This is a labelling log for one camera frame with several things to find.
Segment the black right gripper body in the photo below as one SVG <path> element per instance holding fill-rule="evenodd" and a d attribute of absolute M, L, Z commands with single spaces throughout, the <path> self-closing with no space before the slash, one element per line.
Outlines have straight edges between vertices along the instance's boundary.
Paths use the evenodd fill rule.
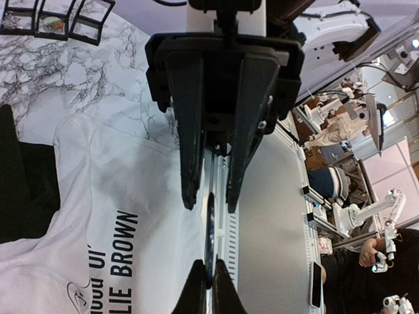
<path fill-rule="evenodd" d="M 265 112 L 253 138 L 252 156 L 275 122 L 293 108 L 301 86 L 304 52 L 290 39 L 249 35 L 231 37 L 206 33 L 161 33 L 145 46 L 147 80 L 153 101 L 162 112 L 173 109 L 166 60 L 170 54 L 200 54 L 204 63 L 204 149 L 231 156 L 240 68 L 246 55 L 272 56 L 280 69 Z"/>

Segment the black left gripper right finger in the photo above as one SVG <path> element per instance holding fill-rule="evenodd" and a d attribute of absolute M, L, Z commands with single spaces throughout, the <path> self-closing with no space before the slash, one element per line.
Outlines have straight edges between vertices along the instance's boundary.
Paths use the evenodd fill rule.
<path fill-rule="evenodd" d="M 244 313 L 244 307 L 240 301 L 230 273 L 225 262 L 217 259 L 212 283 L 212 311 L 219 314 Z"/>

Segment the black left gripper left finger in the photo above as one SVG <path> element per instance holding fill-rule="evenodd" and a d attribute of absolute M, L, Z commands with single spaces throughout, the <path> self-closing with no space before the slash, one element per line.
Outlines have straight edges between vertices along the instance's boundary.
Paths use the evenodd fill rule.
<path fill-rule="evenodd" d="M 172 314 L 205 314 L 206 291 L 206 267 L 195 260 Z"/>

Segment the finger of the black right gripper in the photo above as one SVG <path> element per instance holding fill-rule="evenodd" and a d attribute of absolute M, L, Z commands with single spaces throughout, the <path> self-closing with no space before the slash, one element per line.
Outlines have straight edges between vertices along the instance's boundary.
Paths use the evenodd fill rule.
<path fill-rule="evenodd" d="M 236 210 L 253 138 L 279 69 L 278 61 L 272 56 L 246 55 L 242 62 L 228 171 L 227 204 L 230 213 Z"/>
<path fill-rule="evenodd" d="M 204 140 L 204 63 L 200 54 L 170 54 L 168 82 L 177 120 L 181 162 L 181 196 L 186 209 L 196 204 Z"/>

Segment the round blue picture badge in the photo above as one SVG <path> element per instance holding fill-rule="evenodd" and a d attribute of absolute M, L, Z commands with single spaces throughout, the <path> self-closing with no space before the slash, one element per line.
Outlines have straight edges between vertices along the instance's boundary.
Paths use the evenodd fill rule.
<path fill-rule="evenodd" d="M 206 240 L 204 254 L 205 280 L 206 288 L 208 290 L 212 287 L 212 281 L 215 272 L 215 239 L 215 195 L 213 192 L 210 192 L 207 201 Z"/>

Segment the white and green t-shirt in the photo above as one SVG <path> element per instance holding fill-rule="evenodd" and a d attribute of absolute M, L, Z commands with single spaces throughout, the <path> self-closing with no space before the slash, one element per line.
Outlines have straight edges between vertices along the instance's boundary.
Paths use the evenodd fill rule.
<path fill-rule="evenodd" d="M 53 145 L 17 139 L 1 107 L 1 312 L 171 313 L 203 257 L 179 153 L 84 114 Z"/>

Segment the round landscape picture badge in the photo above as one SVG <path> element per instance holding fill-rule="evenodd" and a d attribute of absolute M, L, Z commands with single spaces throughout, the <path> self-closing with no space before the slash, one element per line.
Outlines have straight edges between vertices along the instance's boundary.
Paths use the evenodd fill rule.
<path fill-rule="evenodd" d="M 65 22 L 56 16 L 48 16 L 43 19 L 43 25 L 52 31 L 61 31 L 65 27 Z"/>

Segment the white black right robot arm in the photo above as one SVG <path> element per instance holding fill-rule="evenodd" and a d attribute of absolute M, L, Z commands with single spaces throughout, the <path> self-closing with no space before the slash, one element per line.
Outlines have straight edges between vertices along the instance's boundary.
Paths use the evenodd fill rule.
<path fill-rule="evenodd" d="M 192 209 L 204 155 L 228 157 L 225 201 L 238 204 L 245 171 L 263 137 L 295 107 L 306 58 L 325 47 L 352 61 L 379 36 L 357 1 L 187 1 L 183 33 L 145 46 L 152 100 L 171 109 L 179 137 L 181 197 Z"/>

